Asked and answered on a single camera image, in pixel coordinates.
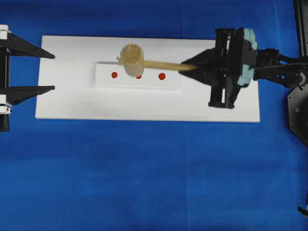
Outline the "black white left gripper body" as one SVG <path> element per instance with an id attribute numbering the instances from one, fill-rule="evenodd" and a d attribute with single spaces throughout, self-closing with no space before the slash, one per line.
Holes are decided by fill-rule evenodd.
<path id="1" fill-rule="evenodd" d="M 0 25 L 0 40 L 7 40 L 9 33 L 8 25 Z M 7 88 L 9 86 L 9 74 L 8 74 L 8 52 L 7 48 L 0 46 L 0 89 Z M 11 105 L 7 103 L 7 95 L 5 93 L 0 94 L 0 114 L 6 115 L 11 113 Z"/>

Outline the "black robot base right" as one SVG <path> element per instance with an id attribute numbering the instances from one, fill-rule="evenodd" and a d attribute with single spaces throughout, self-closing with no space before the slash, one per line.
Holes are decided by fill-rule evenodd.
<path id="1" fill-rule="evenodd" d="M 300 58 L 308 58 L 308 2 L 295 0 L 295 21 Z M 305 144 L 308 144 L 308 86 L 293 89 L 288 97 L 289 128 Z"/>

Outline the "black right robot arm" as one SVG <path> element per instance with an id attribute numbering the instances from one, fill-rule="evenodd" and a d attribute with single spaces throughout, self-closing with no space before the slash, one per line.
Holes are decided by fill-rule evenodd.
<path id="1" fill-rule="evenodd" d="M 208 105 L 234 108 L 242 88 L 252 80 L 265 79 L 286 88 L 302 88 L 308 83 L 308 59 L 290 58 L 275 49 L 260 50 L 249 28 L 216 29 L 215 47 L 186 60 L 192 70 L 180 71 L 211 87 Z"/>

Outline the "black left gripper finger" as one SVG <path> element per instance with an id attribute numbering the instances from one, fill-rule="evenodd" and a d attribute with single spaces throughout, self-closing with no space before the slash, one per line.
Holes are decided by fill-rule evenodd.
<path id="1" fill-rule="evenodd" d="M 13 56 L 29 56 L 54 59 L 55 56 L 48 51 L 29 43 L 14 33 L 7 33 L 6 48 Z"/>
<path id="2" fill-rule="evenodd" d="M 55 86 L 22 86 L 6 88 L 6 102 L 11 105 L 18 105 L 35 96 L 55 90 Z"/>

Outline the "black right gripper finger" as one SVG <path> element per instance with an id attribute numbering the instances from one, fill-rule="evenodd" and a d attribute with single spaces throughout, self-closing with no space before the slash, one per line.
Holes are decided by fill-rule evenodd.
<path id="1" fill-rule="evenodd" d="M 209 86 L 213 86 L 216 79 L 216 72 L 207 71 L 201 68 L 189 71 L 180 71 L 180 74 Z"/>
<path id="2" fill-rule="evenodd" d="M 211 64 L 216 62 L 216 49 L 207 49 L 198 55 L 183 61 L 181 64 L 192 64 L 196 66 L 202 66 L 205 64 Z"/>

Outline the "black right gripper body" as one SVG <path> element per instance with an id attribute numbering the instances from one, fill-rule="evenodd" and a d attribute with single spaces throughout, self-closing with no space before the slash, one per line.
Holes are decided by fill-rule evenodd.
<path id="1" fill-rule="evenodd" d="M 233 109 L 235 100 L 240 92 L 230 76 L 227 75 L 228 48 L 227 42 L 233 41 L 237 34 L 243 35 L 243 28 L 218 28 L 215 31 L 214 79 L 211 84 L 210 101 L 208 106 L 215 108 Z"/>

